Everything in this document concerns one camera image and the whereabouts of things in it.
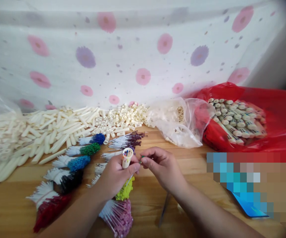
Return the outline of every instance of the left hand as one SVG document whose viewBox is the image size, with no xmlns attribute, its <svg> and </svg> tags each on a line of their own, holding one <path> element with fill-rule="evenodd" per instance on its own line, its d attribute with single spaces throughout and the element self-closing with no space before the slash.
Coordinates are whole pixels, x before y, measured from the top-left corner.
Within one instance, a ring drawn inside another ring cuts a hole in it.
<svg viewBox="0 0 286 238">
<path fill-rule="evenodd" d="M 98 179 L 98 182 L 93 186 L 93 188 L 97 188 L 100 195 L 107 201 L 112 199 L 121 190 L 127 179 L 129 179 L 132 174 L 138 173 L 141 167 L 135 155 L 131 158 L 132 164 L 126 169 L 122 168 L 122 160 L 122 154 L 112 157 Z"/>
</svg>

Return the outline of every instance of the floral fabric backdrop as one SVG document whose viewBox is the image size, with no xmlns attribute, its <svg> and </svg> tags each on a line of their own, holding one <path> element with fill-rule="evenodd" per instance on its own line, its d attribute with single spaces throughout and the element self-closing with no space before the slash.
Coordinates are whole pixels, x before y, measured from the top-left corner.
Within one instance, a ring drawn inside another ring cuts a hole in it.
<svg viewBox="0 0 286 238">
<path fill-rule="evenodd" d="M 225 81 L 247 85 L 286 24 L 277 1 L 107 11 L 42 2 L 52 8 L 0 0 L 0 93 L 23 111 L 109 109 Z"/>
</svg>

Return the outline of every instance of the purple flower pattern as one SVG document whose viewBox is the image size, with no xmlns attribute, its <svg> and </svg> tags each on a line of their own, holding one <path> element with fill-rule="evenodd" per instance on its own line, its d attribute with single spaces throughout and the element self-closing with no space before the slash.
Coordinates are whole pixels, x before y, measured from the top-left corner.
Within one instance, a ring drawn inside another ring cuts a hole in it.
<svg viewBox="0 0 286 238">
<path fill-rule="evenodd" d="M 96 66 L 96 61 L 92 51 L 85 46 L 78 47 L 76 50 L 76 58 L 85 68 L 94 68 Z"/>
<path fill-rule="evenodd" d="M 190 63 L 192 66 L 200 66 L 205 63 L 209 55 L 209 49 L 206 45 L 197 47 L 192 56 L 190 57 Z"/>
</svg>

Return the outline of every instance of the bundle of sticks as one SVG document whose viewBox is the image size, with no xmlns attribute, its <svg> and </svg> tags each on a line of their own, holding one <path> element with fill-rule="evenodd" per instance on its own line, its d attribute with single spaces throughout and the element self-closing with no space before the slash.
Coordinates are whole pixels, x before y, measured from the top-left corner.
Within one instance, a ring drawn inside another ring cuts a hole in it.
<svg viewBox="0 0 286 238">
<path fill-rule="evenodd" d="M 213 120 L 226 132 L 232 144 L 244 145 L 249 138 L 264 138 L 266 133 L 265 112 L 245 101 L 210 98 L 216 108 Z"/>
</svg>

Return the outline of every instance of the right hand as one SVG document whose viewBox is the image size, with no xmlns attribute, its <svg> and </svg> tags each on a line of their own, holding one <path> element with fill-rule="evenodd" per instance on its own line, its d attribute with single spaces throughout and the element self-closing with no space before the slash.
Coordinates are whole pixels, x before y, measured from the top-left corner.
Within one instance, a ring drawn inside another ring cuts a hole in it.
<svg viewBox="0 0 286 238">
<path fill-rule="evenodd" d="M 150 169 L 160 185 L 171 194 L 180 193 L 187 187 L 174 155 L 159 147 L 151 147 L 141 153 L 143 168 Z"/>
</svg>

